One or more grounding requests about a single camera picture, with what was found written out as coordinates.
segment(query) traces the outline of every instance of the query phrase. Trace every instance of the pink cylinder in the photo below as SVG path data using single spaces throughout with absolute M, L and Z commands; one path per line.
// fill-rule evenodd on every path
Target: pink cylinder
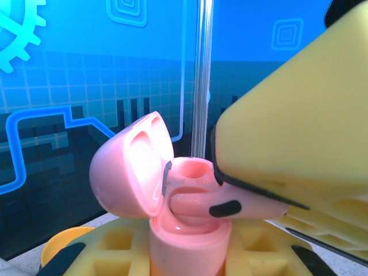
M 221 275 L 232 230 L 229 220 L 195 220 L 175 217 L 168 207 L 177 193 L 219 189 L 211 162 L 175 158 L 167 178 L 165 202 L 150 219 L 151 276 Z

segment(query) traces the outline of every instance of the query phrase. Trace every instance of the black oval marking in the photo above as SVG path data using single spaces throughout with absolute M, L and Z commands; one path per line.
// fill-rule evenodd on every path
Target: black oval marking
M 242 205 L 238 200 L 228 201 L 223 204 L 211 206 L 209 213 L 213 217 L 228 217 L 233 214 L 238 214 L 242 210 Z

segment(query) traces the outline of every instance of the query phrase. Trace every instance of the white surface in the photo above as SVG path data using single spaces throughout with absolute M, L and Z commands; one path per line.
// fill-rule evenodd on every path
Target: white surface
M 116 216 L 108 213 L 86 223 L 85 226 L 99 227 L 116 218 Z M 314 244 L 311 245 L 315 253 L 317 253 L 338 276 L 368 275 L 368 267 L 361 266 Z M 40 255 L 43 247 L 44 244 L 10 260 L 8 263 L 2 263 L 0 259 L 0 276 L 36 275 L 40 267 Z

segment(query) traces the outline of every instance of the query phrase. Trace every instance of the pink toy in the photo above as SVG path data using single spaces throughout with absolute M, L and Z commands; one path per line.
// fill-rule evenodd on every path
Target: pink toy
M 174 158 L 158 112 L 137 120 L 96 152 L 90 182 L 108 212 L 149 218 L 153 276 L 213 276 L 221 271 L 232 225 L 224 216 L 210 214 L 214 205 L 237 201 L 240 208 L 232 208 L 237 213 L 232 217 L 273 218 L 287 210 L 285 204 L 226 183 L 220 186 L 207 160 Z

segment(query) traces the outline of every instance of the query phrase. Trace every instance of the cyan gear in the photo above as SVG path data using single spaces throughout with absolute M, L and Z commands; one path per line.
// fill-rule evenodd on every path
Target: cyan gear
M 0 51 L 0 70 L 5 73 L 13 72 L 9 62 L 15 57 L 24 61 L 29 59 L 29 55 L 24 50 L 28 43 L 40 45 L 41 40 L 33 32 L 36 25 L 46 26 L 46 20 L 37 15 L 37 6 L 41 5 L 46 5 L 46 0 L 25 0 L 23 25 L 19 25 L 0 12 L 0 26 L 17 36 L 4 50 Z

